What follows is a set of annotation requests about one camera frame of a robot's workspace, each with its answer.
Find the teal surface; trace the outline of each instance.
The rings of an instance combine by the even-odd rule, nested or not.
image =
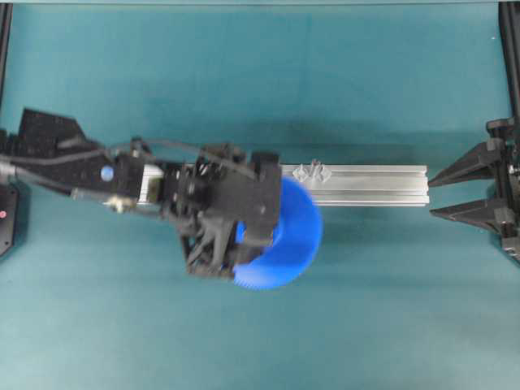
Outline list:
[[[285,163],[427,164],[509,102],[496,4],[15,6],[0,124],[235,141]],[[431,190],[432,206],[486,183]],[[0,389],[514,389],[520,270],[427,209],[323,209],[295,283],[184,274],[173,228],[34,189],[0,263]]]

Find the black metal frame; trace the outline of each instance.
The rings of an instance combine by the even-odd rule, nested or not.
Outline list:
[[[502,2],[498,7],[512,116],[487,122],[489,140],[476,145],[429,183],[437,187],[493,179],[495,194],[491,199],[431,213],[500,235],[502,248],[520,264],[520,2]]]
[[[6,76],[7,51],[9,49],[9,33],[11,31],[12,15],[12,4],[0,4],[0,107],[2,106],[3,83]]]

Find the silver metal bar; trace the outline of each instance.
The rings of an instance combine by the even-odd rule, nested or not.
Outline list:
[[[285,176],[298,177],[319,206],[390,206],[420,207],[430,202],[427,167],[422,165],[327,165],[327,174],[299,177],[299,165],[282,165]],[[163,172],[146,165],[141,186],[140,204],[148,201],[150,180],[160,179]]]

